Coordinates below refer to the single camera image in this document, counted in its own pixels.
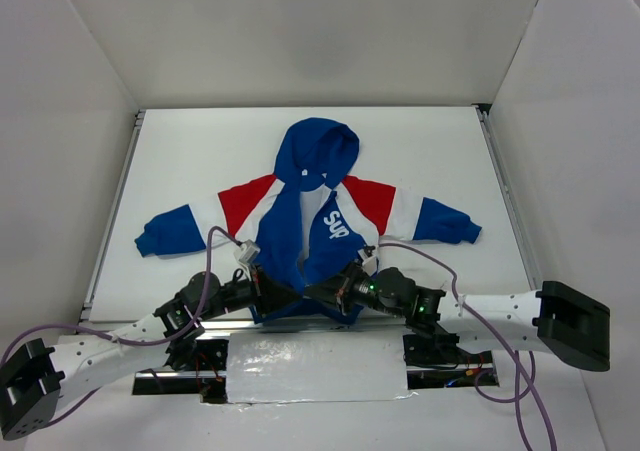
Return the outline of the blue white red hooded jacket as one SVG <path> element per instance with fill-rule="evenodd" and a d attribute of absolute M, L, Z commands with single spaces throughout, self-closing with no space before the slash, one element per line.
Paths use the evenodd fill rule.
<path fill-rule="evenodd" d="M 299 121 L 287 130 L 272 173 L 156 215 L 136 247 L 143 257 L 195 253 L 221 226 L 259 247 L 255 262 L 268 277 L 303 293 L 375 249 L 383 236 L 476 242 L 482 228 L 466 213 L 351 175 L 358 155 L 359 139 L 347 125 Z"/>

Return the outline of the white foam board front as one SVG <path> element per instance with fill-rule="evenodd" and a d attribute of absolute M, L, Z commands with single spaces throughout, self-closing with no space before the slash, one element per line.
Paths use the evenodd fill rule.
<path fill-rule="evenodd" d="M 398 330 L 238 333 L 229 338 L 231 403 L 392 401 L 410 395 Z"/>

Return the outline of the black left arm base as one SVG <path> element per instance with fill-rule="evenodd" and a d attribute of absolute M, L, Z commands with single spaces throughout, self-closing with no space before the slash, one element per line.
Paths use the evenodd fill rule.
<path fill-rule="evenodd" d="M 204 404 L 225 404 L 229 339 L 199 339 L 187 360 L 175 370 L 169 365 L 139 372 L 134 396 L 193 396 Z"/>

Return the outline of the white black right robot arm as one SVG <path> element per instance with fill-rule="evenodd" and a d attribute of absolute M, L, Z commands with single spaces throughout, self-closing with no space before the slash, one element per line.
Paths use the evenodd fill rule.
<path fill-rule="evenodd" d="M 344 316 L 362 306 L 402 318 L 446 362 L 508 344 L 553 354 L 580 370 L 610 368 L 609 308 L 558 281 L 519 294 L 454 294 L 420 286 L 396 267 L 369 276 L 352 263 L 304 294 Z"/>

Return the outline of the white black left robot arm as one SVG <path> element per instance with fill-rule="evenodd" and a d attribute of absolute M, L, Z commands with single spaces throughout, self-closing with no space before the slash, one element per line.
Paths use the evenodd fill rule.
<path fill-rule="evenodd" d="M 13 441 L 43 429 L 58 410 L 127 375 L 189 367 L 207 320 L 245 308 L 265 316 L 299 298 L 260 268 L 250 275 L 238 270 L 227 283 L 200 272 L 154 312 L 115 331 L 91 330 L 53 346 L 23 337 L 1 360 L 2 436 Z"/>

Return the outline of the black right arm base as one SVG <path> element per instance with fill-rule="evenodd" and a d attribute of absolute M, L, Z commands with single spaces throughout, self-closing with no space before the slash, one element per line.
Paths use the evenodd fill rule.
<path fill-rule="evenodd" d="M 436 347 L 415 334 L 403 336 L 409 390 L 496 387 L 490 351 L 470 354 L 454 345 Z"/>

